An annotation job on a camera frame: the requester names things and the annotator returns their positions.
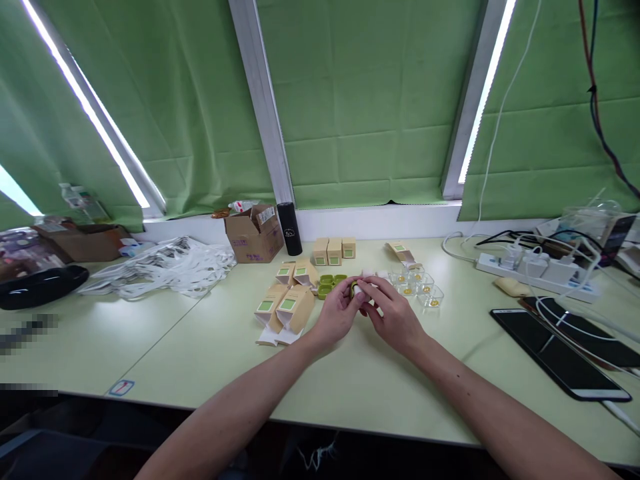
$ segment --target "beige box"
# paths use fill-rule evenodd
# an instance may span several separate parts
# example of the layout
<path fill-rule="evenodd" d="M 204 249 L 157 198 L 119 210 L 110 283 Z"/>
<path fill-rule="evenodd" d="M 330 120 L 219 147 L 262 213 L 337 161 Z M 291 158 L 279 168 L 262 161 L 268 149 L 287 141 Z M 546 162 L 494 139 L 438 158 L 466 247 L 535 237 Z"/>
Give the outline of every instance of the beige box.
<path fill-rule="evenodd" d="M 327 244 L 328 265 L 336 267 L 342 265 L 342 239 L 331 238 Z"/>
<path fill-rule="evenodd" d="M 329 243 L 329 239 L 326 237 L 318 238 L 315 240 L 313 244 L 313 262 L 320 266 L 324 267 L 327 265 L 327 244 Z"/>
<path fill-rule="evenodd" d="M 398 260 L 400 260 L 400 262 L 402 262 L 407 268 L 412 269 L 422 267 L 421 263 L 416 263 L 411 250 L 409 250 L 404 243 L 400 241 L 387 242 L 387 245 L 391 251 L 395 253 L 395 256 L 398 257 Z"/>
<path fill-rule="evenodd" d="M 280 283 L 270 286 L 258 305 L 258 308 L 256 308 L 253 313 L 258 322 L 264 326 L 268 326 L 276 333 L 280 333 L 280 330 L 282 330 L 282 323 L 278 320 L 275 310 L 278 308 L 278 305 L 280 305 L 280 300 L 287 294 L 288 290 L 288 285 L 282 285 Z"/>
<path fill-rule="evenodd" d="M 282 285 L 293 285 L 293 272 L 295 269 L 295 262 L 282 262 L 282 265 L 278 268 L 278 272 L 275 274 L 275 279 Z"/>
<path fill-rule="evenodd" d="M 342 258 L 355 258 L 355 237 L 342 239 Z"/>
<path fill-rule="evenodd" d="M 318 270 L 309 260 L 299 260 L 295 263 L 293 278 L 300 285 L 315 287 L 318 285 Z"/>
<path fill-rule="evenodd" d="M 315 297 L 310 287 L 294 285 L 280 300 L 280 305 L 275 312 L 285 328 L 297 335 L 307 325 L 314 302 Z"/>

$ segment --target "black thermos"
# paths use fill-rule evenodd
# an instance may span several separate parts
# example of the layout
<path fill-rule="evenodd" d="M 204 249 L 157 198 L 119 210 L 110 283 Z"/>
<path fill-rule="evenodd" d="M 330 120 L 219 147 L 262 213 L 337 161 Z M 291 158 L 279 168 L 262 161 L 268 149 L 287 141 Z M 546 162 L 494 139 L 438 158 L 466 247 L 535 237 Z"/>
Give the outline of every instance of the black thermos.
<path fill-rule="evenodd" d="M 298 222 L 295 220 L 295 207 L 293 202 L 278 203 L 278 217 L 282 234 L 285 236 L 287 253 L 295 257 L 302 253 L 302 243 L 300 243 L 300 232 Z"/>

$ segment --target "light green desk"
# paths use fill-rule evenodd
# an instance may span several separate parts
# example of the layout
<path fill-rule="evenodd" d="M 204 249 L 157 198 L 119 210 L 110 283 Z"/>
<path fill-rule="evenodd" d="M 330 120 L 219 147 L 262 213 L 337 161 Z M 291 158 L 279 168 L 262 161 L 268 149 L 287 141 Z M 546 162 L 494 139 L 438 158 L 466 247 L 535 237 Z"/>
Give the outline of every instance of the light green desk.
<path fill-rule="evenodd" d="M 0 310 L 2 333 L 33 313 L 58 314 L 55 327 L 0 356 L 0 383 L 104 395 L 197 302 L 163 290 L 142 301 L 72 294 L 34 309 Z"/>
<path fill-rule="evenodd" d="M 456 249 L 454 240 L 451 248 Z M 398 263 L 384 241 L 358 241 L 357 258 L 320 273 L 358 274 L 363 267 L 391 269 Z M 495 288 L 495 276 L 440 249 L 439 239 L 406 242 L 445 293 L 440 310 L 413 306 L 425 330 L 476 372 L 540 414 L 568 436 L 610 463 L 640 465 L 640 438 L 598 403 L 566 395 L 489 316 L 516 308 Z M 311 244 L 305 244 L 309 256 Z M 283 250 L 266 265 L 238 265 L 202 299 L 123 379 L 135 386 L 131 401 L 196 408 L 238 375 L 278 351 L 254 342 L 262 327 L 254 308 L 290 257 Z M 594 308 L 621 326 L 640 332 L 640 301 L 599 280 L 605 294 Z M 173 295 L 180 302 L 180 295 Z M 309 327 L 323 302 L 316 300 Z M 145 315 L 150 312 L 144 307 Z M 640 381 L 610 373 L 634 396 L 621 404 L 640 423 Z M 401 437 L 476 445 L 478 442 L 447 402 L 410 364 L 395 354 L 360 315 L 336 350 L 316 361 L 296 382 L 272 416 L 275 420 L 370 431 Z"/>

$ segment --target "plastic bottle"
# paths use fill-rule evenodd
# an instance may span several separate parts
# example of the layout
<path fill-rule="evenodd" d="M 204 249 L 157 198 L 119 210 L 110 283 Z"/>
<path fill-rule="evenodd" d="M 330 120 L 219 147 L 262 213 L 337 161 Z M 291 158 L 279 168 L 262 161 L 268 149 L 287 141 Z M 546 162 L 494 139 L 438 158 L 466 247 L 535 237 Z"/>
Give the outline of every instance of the plastic bottle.
<path fill-rule="evenodd" d="M 77 187 L 71 187 L 71 191 L 74 195 L 77 195 L 80 199 L 80 205 L 82 210 L 85 211 L 87 216 L 95 223 L 110 223 L 107 212 L 105 212 L 102 205 L 91 196 L 91 194 L 82 185 Z"/>
<path fill-rule="evenodd" d="M 71 188 L 70 183 L 59 183 L 58 184 L 62 189 L 61 195 L 62 199 L 67 203 L 69 208 L 73 210 L 73 221 L 78 225 L 87 225 L 92 224 L 90 216 L 88 216 L 83 210 L 82 199 L 76 192 L 74 192 Z"/>

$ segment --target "smartphone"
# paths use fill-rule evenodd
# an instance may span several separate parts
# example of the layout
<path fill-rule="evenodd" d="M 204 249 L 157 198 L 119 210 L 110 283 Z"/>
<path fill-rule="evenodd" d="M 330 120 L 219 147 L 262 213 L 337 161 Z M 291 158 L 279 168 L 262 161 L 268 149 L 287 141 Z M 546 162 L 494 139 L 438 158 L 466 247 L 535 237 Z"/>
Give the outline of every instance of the smartphone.
<path fill-rule="evenodd" d="M 640 367 L 640 354 L 626 346 L 624 343 L 618 340 L 612 341 L 597 339 L 572 328 L 570 325 L 573 325 L 574 327 L 577 327 L 582 331 L 585 331 L 592 335 L 596 335 L 598 337 L 609 339 L 614 338 L 604 330 L 598 328 L 590 321 L 586 320 L 584 317 L 580 317 L 578 315 L 567 312 L 564 308 L 558 305 L 554 299 L 545 298 L 541 300 L 541 303 L 544 303 L 544 305 L 549 308 L 549 310 L 551 310 L 553 314 L 562 318 L 562 322 L 557 320 L 557 318 L 554 317 L 553 314 L 548 312 L 548 310 L 546 310 L 543 306 L 540 306 L 540 309 L 538 309 L 536 306 L 537 300 L 535 297 L 525 297 L 521 300 L 521 302 L 525 304 L 528 309 L 532 310 L 535 315 L 540 316 L 538 310 L 542 309 L 544 316 L 555 325 L 555 328 L 560 330 L 575 342 L 582 345 L 592 354 L 602 358 L 602 360 L 606 360 L 609 363 L 612 363 L 620 368 Z M 601 365 L 605 369 L 612 369 L 610 366 L 598 362 L 597 359 L 593 359 L 593 361 L 598 363 L 598 365 Z"/>
<path fill-rule="evenodd" d="M 631 401 L 630 394 L 570 348 L 527 310 L 491 310 L 491 316 L 571 397 L 582 401 Z"/>

